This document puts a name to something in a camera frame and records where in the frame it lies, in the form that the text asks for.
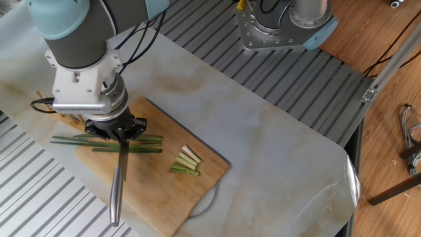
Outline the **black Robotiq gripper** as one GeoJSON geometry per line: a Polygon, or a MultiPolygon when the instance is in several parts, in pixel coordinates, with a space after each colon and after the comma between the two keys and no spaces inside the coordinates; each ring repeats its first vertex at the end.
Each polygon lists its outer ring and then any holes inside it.
{"type": "Polygon", "coordinates": [[[106,121],[88,120],[85,132],[102,140],[129,141],[135,140],[147,129],[145,118],[135,118],[130,111],[124,111],[116,118],[106,121]]]}

